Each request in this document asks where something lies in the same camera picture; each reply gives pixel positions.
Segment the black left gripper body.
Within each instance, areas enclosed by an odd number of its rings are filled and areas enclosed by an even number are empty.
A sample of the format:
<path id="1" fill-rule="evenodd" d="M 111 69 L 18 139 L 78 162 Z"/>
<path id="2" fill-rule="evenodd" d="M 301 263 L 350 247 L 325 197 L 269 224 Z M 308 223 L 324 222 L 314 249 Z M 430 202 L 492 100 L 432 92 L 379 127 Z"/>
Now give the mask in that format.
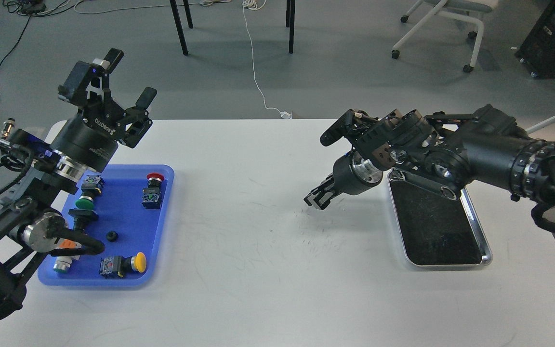
<path id="1" fill-rule="evenodd" d="M 62 156 L 103 172 L 119 145 L 100 131 L 85 125 L 80 116 L 68 119 L 52 142 L 52 148 Z"/>

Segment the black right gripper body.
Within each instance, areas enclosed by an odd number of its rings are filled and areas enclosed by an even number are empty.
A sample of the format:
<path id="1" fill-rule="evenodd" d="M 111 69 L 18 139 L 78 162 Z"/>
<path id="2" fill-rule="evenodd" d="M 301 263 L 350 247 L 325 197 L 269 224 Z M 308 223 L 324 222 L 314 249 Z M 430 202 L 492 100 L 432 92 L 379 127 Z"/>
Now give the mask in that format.
<path id="1" fill-rule="evenodd" d="M 379 185 L 383 171 L 358 152 L 348 152 L 338 158 L 332 168 L 333 190 L 337 195 L 359 195 Z"/>

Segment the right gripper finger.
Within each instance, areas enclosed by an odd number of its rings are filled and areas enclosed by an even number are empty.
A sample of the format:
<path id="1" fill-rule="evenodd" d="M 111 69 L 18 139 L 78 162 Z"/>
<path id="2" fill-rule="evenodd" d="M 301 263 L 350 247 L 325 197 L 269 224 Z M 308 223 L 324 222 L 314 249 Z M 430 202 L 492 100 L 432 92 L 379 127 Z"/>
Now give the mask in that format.
<path id="1" fill-rule="evenodd" d="M 310 207 L 328 207 L 331 200 L 337 196 L 333 176 L 327 176 L 317 187 L 312 189 L 304 198 Z"/>
<path id="2" fill-rule="evenodd" d="M 315 192 L 315 208 L 324 210 L 330 204 L 331 200 L 341 194 L 335 189 L 325 189 L 318 187 Z"/>

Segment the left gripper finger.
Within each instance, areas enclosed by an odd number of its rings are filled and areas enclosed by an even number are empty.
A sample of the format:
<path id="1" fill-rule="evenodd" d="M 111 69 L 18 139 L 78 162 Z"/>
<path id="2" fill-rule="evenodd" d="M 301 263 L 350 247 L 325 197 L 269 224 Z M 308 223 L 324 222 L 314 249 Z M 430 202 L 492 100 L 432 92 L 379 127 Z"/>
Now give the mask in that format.
<path id="1" fill-rule="evenodd" d="M 114 100 L 109 79 L 125 53 L 111 48 L 102 59 L 78 61 L 58 87 L 60 100 L 77 108 L 76 119 L 122 119 L 125 110 Z"/>
<path id="2" fill-rule="evenodd" d="M 120 144 L 135 148 L 152 126 L 148 116 L 148 108 L 157 95 L 157 90 L 145 87 L 136 105 L 123 111 L 121 119 L 116 121 L 116 140 Z"/>

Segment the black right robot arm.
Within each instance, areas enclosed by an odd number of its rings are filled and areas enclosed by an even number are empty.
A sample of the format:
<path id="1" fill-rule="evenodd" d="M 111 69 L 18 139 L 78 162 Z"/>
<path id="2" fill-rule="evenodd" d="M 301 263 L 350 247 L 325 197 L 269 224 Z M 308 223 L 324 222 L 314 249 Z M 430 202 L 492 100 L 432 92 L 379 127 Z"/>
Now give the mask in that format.
<path id="1" fill-rule="evenodd" d="M 472 114 L 393 110 L 382 118 L 350 108 L 320 142 L 328 147 L 341 138 L 352 148 L 306 195 L 308 206 L 323 210 L 342 193 L 359 195 L 387 171 L 449 200 L 476 180 L 509 191 L 511 200 L 536 202 L 533 221 L 555 234 L 555 141 L 531 138 L 514 117 L 492 105 Z"/>

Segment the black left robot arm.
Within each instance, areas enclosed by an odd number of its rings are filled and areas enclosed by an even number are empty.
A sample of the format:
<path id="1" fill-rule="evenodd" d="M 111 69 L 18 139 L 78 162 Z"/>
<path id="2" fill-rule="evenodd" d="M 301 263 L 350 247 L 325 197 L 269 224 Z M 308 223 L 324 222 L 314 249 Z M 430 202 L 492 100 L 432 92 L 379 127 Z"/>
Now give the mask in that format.
<path id="1" fill-rule="evenodd" d="M 146 87 L 136 105 L 112 98 L 110 74 L 124 56 L 112 48 L 103 59 L 78 61 L 59 86 L 59 98 L 77 107 L 46 143 L 5 122 L 0 134 L 0 320 L 22 308 L 26 284 L 48 255 L 96 255 L 104 244 L 68 228 L 52 203 L 71 195 L 86 170 L 102 172 L 119 144 L 136 147 L 152 125 L 148 107 L 156 97 Z"/>

